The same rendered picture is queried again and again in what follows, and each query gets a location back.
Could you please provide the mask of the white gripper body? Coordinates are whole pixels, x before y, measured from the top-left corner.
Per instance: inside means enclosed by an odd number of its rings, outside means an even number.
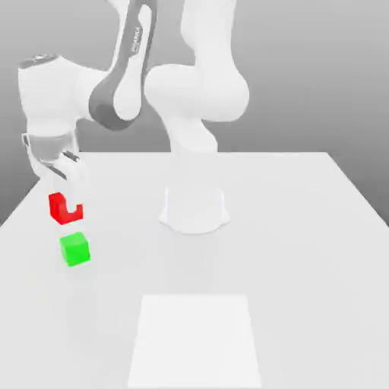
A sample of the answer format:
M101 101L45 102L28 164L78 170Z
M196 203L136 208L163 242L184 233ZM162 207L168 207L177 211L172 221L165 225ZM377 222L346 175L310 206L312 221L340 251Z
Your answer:
M74 195L83 191L87 167L77 154L62 150L54 160L36 158L32 153L29 153L29 158L33 171L47 181L52 192Z

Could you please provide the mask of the small green cube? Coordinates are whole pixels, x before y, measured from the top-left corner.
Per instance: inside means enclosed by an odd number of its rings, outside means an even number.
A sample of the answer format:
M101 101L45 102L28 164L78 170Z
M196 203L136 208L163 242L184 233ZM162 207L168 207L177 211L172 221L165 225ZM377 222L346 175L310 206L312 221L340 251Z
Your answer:
M83 264L90 260L90 249L82 232L76 232L59 239L62 257L69 267Z

